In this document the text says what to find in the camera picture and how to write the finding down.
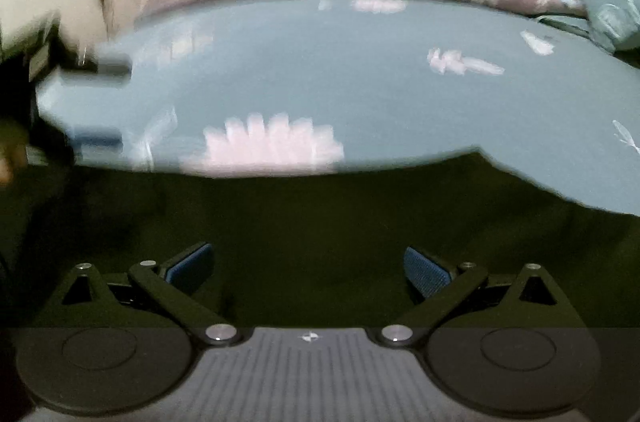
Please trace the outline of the person left hand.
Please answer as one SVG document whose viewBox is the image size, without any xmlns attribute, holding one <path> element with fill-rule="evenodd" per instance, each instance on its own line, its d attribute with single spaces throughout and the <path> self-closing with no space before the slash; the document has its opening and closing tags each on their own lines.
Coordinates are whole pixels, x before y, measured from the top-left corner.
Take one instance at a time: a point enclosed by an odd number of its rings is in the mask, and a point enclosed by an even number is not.
<svg viewBox="0 0 640 422">
<path fill-rule="evenodd" d="M 9 186 L 16 175 L 28 166 L 27 136 L 9 123 L 0 127 L 0 185 Z"/>
</svg>

